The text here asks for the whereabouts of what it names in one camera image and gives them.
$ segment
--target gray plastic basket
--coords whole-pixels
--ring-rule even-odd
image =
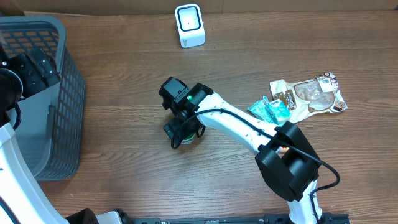
[[[86,85],[65,47],[65,28],[51,16],[0,17],[0,31],[9,57],[42,47],[55,59],[61,81],[19,102],[16,137],[36,180],[70,177],[79,165]]]

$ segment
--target white and brown package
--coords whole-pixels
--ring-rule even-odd
[[[337,113],[347,109],[334,74],[328,72],[304,82],[288,83],[285,80],[270,82],[274,100],[282,100],[297,123],[317,113]]]

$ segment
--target teal wrapper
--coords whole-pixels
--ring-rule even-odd
[[[274,120],[266,109],[266,105],[268,103],[268,98],[263,96],[262,100],[257,101],[251,107],[248,107],[248,111],[250,111],[257,119],[260,119],[261,121],[275,124]]]
[[[277,99],[266,104],[266,110],[275,124],[285,123],[292,115],[282,100]]]

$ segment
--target wooden tabletop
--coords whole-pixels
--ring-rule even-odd
[[[341,183],[318,194],[352,223],[398,222],[398,11],[203,15],[206,44],[182,49],[174,15],[60,17],[87,83],[80,168],[41,186],[64,216],[121,208],[132,217],[288,213],[254,156],[225,135],[177,150],[162,130],[170,76],[208,85],[245,110],[269,82],[337,76],[348,109],[298,126]],[[334,181],[324,167],[318,185]]]

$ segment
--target teal packet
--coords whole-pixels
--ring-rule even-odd
[[[263,96],[262,100],[259,100],[255,102],[251,107],[248,107],[248,111],[250,111],[257,119],[260,119],[261,121],[275,124],[274,120],[266,109],[266,105],[268,103],[268,98],[266,96]]]
[[[267,103],[266,110],[275,124],[283,124],[292,116],[289,109],[280,99]]]

